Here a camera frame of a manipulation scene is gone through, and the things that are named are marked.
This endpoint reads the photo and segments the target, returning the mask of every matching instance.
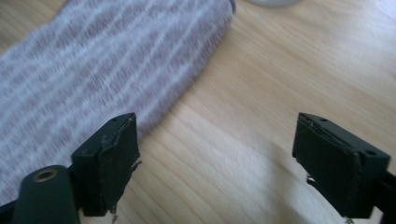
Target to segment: towel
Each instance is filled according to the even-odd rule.
[[[68,0],[0,57],[0,205],[21,180],[135,112],[147,134],[202,69],[233,0]]]

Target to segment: wood grain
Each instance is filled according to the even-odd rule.
[[[0,0],[0,50],[63,3]],[[291,157],[297,115],[330,119],[396,157],[395,15],[391,0],[237,1],[205,71],[141,142],[119,223],[343,223]]]

